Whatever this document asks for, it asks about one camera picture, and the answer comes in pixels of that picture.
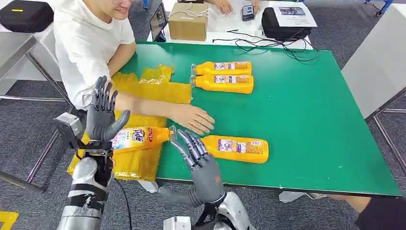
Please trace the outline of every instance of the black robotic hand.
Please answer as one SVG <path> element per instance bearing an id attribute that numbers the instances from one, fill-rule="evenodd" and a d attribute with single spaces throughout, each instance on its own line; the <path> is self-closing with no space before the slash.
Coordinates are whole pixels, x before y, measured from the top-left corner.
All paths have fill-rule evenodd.
<path id="1" fill-rule="evenodd" d="M 107 77 L 99 77 L 94 85 L 92 101 L 87 115 L 86 131 L 91 140 L 110 141 L 114 138 L 130 118 L 130 111 L 125 110 L 117 121 L 114 117 L 115 98 L 118 92 L 114 91 L 109 100 L 111 82 L 106 89 Z"/>
<path id="2" fill-rule="evenodd" d="M 159 193 L 174 205 L 197 207 L 202 204 L 216 204 L 226 195 L 217 162 L 194 134 L 180 129 L 177 133 L 185 142 L 187 149 L 176 140 L 171 140 L 171 144 L 182 155 L 195 187 L 188 193 L 172 192 L 161 187 Z"/>

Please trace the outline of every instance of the white t-shirt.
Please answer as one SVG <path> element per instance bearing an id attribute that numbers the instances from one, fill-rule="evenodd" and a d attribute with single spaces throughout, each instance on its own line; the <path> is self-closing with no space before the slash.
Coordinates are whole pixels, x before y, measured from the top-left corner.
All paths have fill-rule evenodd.
<path id="1" fill-rule="evenodd" d="M 120 44 L 135 41 L 130 22 L 97 18 L 83 0 L 66 0 L 55 11 L 56 57 L 69 99 L 87 110 L 98 77 L 109 76 L 107 64 Z"/>

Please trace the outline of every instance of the laptop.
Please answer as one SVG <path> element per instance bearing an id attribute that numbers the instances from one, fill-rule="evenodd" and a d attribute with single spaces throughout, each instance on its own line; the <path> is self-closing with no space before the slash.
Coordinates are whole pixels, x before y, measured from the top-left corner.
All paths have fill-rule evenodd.
<path id="1" fill-rule="evenodd" d="M 163 34 L 163 29 L 168 24 L 168 18 L 166 17 L 165 8 L 163 3 L 158 6 L 158 9 L 152 15 L 149 21 L 149 27 L 151 28 L 152 40 L 154 42 L 166 42 Z"/>

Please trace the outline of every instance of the yellow plastic bag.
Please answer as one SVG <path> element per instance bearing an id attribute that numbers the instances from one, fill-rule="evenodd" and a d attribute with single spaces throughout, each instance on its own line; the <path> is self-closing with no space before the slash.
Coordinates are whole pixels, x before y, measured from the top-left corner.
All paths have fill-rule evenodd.
<path id="1" fill-rule="evenodd" d="M 132 94 L 139 98 L 167 101 L 172 103 L 188 104 L 191 100 L 190 84 L 181 84 L 169 82 L 172 68 L 167 66 L 158 66 L 158 70 L 144 70 L 143 75 L 138 81 L 134 73 L 122 74 L 116 73 L 113 77 L 113 84 L 120 92 Z M 115 117 L 119 117 L 120 111 L 115 111 Z M 165 127 L 166 118 L 156 116 L 131 115 L 125 127 Z M 87 133 L 82 138 L 83 143 L 88 143 Z M 157 173 L 159 155 L 161 146 L 151 149 L 129 151 L 113 155 L 114 175 L 118 179 L 126 180 L 146 180 L 154 181 Z M 79 156 L 83 155 L 83 150 L 79 151 Z M 75 165 L 79 159 L 74 156 L 67 172 L 73 173 Z"/>

